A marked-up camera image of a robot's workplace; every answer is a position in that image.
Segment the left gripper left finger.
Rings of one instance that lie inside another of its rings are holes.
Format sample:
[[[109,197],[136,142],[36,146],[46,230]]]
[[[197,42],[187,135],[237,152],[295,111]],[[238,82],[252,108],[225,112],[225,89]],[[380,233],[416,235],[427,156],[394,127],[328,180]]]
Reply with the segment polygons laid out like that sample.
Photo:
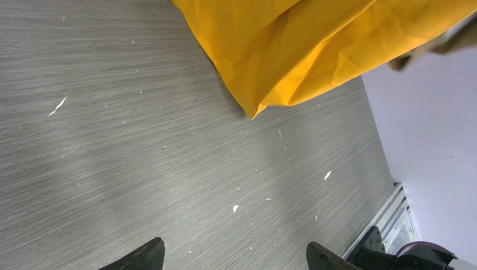
[[[160,237],[154,237],[121,259],[100,270],[163,270],[165,244]]]

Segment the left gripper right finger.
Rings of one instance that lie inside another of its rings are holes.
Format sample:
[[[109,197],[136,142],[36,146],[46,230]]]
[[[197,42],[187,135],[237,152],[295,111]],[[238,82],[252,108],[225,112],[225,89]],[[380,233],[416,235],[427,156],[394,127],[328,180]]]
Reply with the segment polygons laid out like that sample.
[[[309,270],[359,270],[358,267],[314,241],[307,245],[306,260]]]

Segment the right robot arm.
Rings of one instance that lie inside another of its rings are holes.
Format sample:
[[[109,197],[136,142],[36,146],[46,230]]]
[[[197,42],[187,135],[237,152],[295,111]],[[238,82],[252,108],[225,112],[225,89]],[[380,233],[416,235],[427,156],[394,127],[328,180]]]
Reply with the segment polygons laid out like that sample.
[[[430,242],[417,241],[403,246],[397,254],[385,251],[378,227],[372,226],[346,261],[359,269],[394,270],[476,270],[476,265],[458,259],[449,250]]]

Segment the tan brown garment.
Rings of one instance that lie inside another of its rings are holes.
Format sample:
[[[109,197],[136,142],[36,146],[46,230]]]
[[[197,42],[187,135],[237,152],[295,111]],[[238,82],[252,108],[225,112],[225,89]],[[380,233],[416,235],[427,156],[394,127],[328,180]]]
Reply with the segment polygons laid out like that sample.
[[[388,67],[403,71],[426,53],[448,55],[476,47],[476,12],[436,38],[390,60]]]

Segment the yellow pleated skirt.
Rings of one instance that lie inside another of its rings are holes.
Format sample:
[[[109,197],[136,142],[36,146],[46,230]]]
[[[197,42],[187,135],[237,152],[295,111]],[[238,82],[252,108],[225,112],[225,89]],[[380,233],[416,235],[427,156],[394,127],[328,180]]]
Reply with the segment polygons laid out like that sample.
[[[443,34],[468,1],[174,1],[250,119],[317,97]]]

